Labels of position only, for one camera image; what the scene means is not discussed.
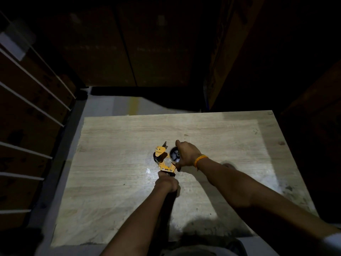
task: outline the yellow wristband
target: yellow wristband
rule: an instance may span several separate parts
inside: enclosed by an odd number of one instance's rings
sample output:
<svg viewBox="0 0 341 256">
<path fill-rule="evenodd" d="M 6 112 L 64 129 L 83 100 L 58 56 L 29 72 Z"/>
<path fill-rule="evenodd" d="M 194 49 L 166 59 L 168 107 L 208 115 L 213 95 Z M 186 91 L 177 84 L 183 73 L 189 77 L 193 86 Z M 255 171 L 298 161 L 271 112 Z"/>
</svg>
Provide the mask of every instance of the yellow wristband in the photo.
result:
<svg viewBox="0 0 341 256">
<path fill-rule="evenodd" d="M 201 155 L 201 156 L 199 156 L 196 160 L 195 160 L 195 162 L 194 162 L 194 167 L 196 168 L 196 169 L 198 169 L 198 167 L 196 166 L 196 164 L 198 163 L 198 161 L 200 160 L 200 159 L 203 159 L 203 158 L 208 158 L 206 155 Z"/>
</svg>

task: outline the wood grain surface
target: wood grain surface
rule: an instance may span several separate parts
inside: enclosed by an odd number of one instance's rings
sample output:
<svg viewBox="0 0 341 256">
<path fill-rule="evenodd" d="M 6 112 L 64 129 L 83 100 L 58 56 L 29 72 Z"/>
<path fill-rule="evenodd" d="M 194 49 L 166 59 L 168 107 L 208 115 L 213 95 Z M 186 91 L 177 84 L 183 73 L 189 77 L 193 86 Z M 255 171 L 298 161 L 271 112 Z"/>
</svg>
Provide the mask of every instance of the wood grain surface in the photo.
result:
<svg viewBox="0 0 341 256">
<path fill-rule="evenodd" d="M 154 187 L 157 145 L 188 141 L 219 163 L 232 163 L 317 215 L 272 111 L 85 118 L 66 183 L 52 246 L 108 243 Z M 254 235 L 206 177 L 176 174 L 169 240 L 183 233 Z"/>
</svg>

